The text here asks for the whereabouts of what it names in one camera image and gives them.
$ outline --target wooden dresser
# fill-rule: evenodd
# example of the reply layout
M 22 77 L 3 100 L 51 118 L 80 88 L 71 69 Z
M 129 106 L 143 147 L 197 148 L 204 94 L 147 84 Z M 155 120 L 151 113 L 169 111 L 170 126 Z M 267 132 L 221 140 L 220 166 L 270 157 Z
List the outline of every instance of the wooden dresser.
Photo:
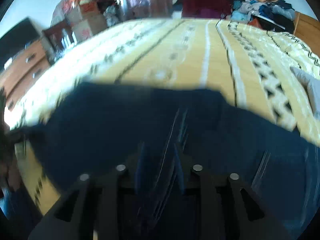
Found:
M 320 22 L 296 12 L 294 35 L 303 40 L 320 57 Z
M 10 111 L 49 67 L 41 40 L 38 40 L 18 55 L 0 74 L 0 87 L 4 87 L 6 106 Z

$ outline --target drawer handle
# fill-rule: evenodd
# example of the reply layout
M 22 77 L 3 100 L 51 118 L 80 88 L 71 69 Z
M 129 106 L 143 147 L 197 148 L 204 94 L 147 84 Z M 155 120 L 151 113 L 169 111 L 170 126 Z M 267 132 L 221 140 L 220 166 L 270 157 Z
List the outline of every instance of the drawer handle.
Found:
M 8 105 L 8 109 L 10 109 L 11 107 L 13 107 L 13 100 L 10 101 L 10 103 Z
M 37 70 L 36 72 L 33 73 L 32 78 L 36 78 L 40 73 L 42 69 Z
M 30 60 L 33 60 L 36 57 L 36 54 L 32 54 L 31 56 L 27 57 L 26 63 L 29 63 Z

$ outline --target wooden furniture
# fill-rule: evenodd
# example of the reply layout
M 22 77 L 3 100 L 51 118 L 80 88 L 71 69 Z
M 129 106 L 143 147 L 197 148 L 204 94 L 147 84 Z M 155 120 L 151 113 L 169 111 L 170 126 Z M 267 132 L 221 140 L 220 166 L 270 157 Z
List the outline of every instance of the wooden furniture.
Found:
M 165 16 L 171 17 L 172 14 L 172 0 L 164 0 L 164 13 Z
M 63 20 L 49 29 L 42 31 L 54 50 L 67 49 L 74 43 L 72 29 L 66 20 Z
M 296 12 L 294 35 L 303 40 L 313 53 L 320 56 L 320 22 L 300 12 Z
M 41 41 L 38 40 L 18 55 L 0 74 L 0 87 L 4 87 L 6 106 L 10 111 L 49 67 Z

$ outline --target bed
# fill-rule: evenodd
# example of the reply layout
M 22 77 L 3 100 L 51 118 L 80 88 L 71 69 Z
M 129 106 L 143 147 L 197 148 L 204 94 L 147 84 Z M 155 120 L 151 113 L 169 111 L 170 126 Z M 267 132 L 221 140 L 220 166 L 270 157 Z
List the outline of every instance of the bed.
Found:
M 5 114 L 5 121 L 11 128 L 46 123 L 84 80 L 170 89 L 206 87 L 219 90 L 229 104 L 320 146 L 320 121 L 313 117 L 305 89 L 290 67 L 320 79 L 318 56 L 288 33 L 218 19 L 128 21 L 70 51 Z M 16 156 L 24 184 L 45 214 L 60 193 L 28 142 L 16 145 Z

